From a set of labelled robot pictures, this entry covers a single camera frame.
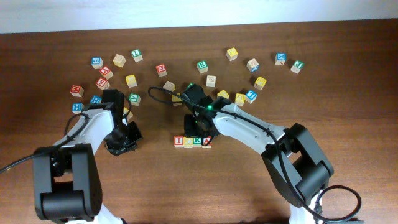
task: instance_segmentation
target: letter on block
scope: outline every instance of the letter on block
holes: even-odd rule
[[[184,137],[184,148],[193,148],[193,138]]]
[[[225,90],[221,90],[219,93],[217,93],[217,96],[218,97],[222,96],[226,99],[229,99],[229,94]]]
[[[249,102],[250,104],[254,102],[254,100],[257,98],[257,93],[255,93],[253,90],[249,90],[244,99]]]
[[[214,75],[208,75],[206,80],[207,87],[216,87],[216,77]]]
[[[138,94],[131,93],[130,97],[129,97],[129,101],[131,102],[132,105],[139,106],[139,102],[141,101],[141,97],[139,97]]]
[[[129,115],[127,115],[127,122],[129,122],[129,120],[132,118],[132,112],[129,111],[129,109],[127,108],[123,108],[123,114],[127,114],[129,113]]]
[[[104,76],[107,80],[109,80],[109,79],[113,76],[112,71],[111,71],[107,66],[104,66],[103,68],[101,68],[101,70],[99,70],[99,72],[100,72],[101,75]]]
[[[207,144],[208,142],[210,142],[210,139],[211,139],[211,136],[208,136],[207,138],[204,138],[204,139],[203,139],[202,149],[209,149],[209,148],[211,148],[211,143],[210,143],[208,146],[206,146],[206,144]]]
[[[167,75],[166,66],[164,66],[164,64],[156,66],[156,71],[159,77]]]
[[[93,66],[94,69],[100,69],[104,65],[104,62],[100,57],[93,57],[91,59],[91,65]]]
[[[74,103],[72,104],[72,112],[74,114],[80,114],[83,109],[83,103]]]
[[[184,147],[183,136],[174,136],[174,147]]]
[[[72,89],[70,90],[70,93],[73,96],[77,96],[77,97],[82,97],[84,92],[85,92],[85,90],[83,89],[83,87],[78,86],[78,85],[72,85]]]
[[[126,76],[126,82],[127,82],[127,85],[129,86],[129,88],[138,86],[135,75]]]
[[[94,95],[90,100],[90,103],[91,104],[101,103],[101,100],[102,100],[101,97]]]
[[[193,138],[193,147],[201,147],[201,138]]]
[[[226,57],[228,57],[229,61],[235,60],[238,58],[238,52],[236,49],[233,47],[231,49],[228,49],[226,51]]]
[[[259,63],[256,61],[256,59],[248,61],[248,64],[246,66],[250,72],[254,72],[259,69]]]
[[[179,106],[182,105],[182,103],[177,103],[177,102],[182,102],[180,98],[172,95],[172,101],[173,101],[173,106]]]
[[[124,56],[118,55],[118,54],[117,54],[117,55],[114,57],[114,59],[113,59],[113,63],[114,63],[116,66],[119,66],[119,67],[122,67],[122,68],[123,68],[124,63],[126,63],[126,59],[124,58]]]
[[[267,80],[265,78],[258,77],[254,84],[254,87],[258,90],[262,90],[262,88],[266,85],[266,82]]]
[[[286,53],[276,53],[275,64],[283,65],[286,62]]]
[[[166,89],[168,91],[174,91],[175,85],[172,82],[167,81],[166,84],[163,86],[163,89]]]
[[[244,94],[237,93],[235,96],[235,104],[238,106],[243,106],[244,104]]]
[[[131,55],[135,62],[139,62],[143,59],[142,54],[138,49],[131,51]]]
[[[296,74],[299,74],[299,72],[301,71],[301,69],[303,67],[304,67],[304,63],[297,60],[296,62],[294,62],[293,66],[290,70]]]
[[[109,88],[111,85],[109,84],[109,82],[107,81],[107,79],[105,78],[99,78],[99,80],[95,83],[95,85],[97,85],[98,88],[100,88],[100,90],[106,90],[107,88]]]
[[[207,72],[207,70],[208,70],[207,63],[205,61],[198,62],[197,67],[198,67],[199,73],[201,73],[201,74],[204,72]]]

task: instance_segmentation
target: brown tabletop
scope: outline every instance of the brown tabletop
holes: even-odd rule
[[[144,136],[138,150],[114,157],[101,146],[96,153],[103,203],[115,215],[128,223],[286,220],[289,204],[259,154],[226,136],[211,149],[174,148],[189,111],[147,94],[166,81],[177,93],[195,82],[213,98],[224,89],[234,99],[262,76],[266,86],[242,109],[272,124],[306,126],[335,168],[330,184],[361,194],[358,217],[396,223],[397,40],[397,20],[0,35],[0,166],[58,141],[72,103],[101,95],[95,85],[101,75],[90,64],[100,56],[114,73],[111,88],[142,98],[132,111]],[[232,62],[231,47],[239,53]],[[134,49],[143,61],[133,61]],[[276,52],[287,53],[284,66],[274,65]],[[125,56],[123,68],[113,64],[116,54]],[[246,68],[252,58],[260,64],[254,73]],[[203,74],[201,60],[208,63]],[[298,75],[290,71],[294,60],[305,63]],[[161,63],[167,76],[159,78]],[[138,87],[128,88],[125,76],[132,74]],[[205,86],[207,75],[217,77],[215,88]],[[83,86],[83,98],[69,93],[72,85]],[[0,175],[0,183],[1,223],[50,223],[35,214],[31,161]],[[349,193],[330,192],[324,214],[342,216],[355,203]]]

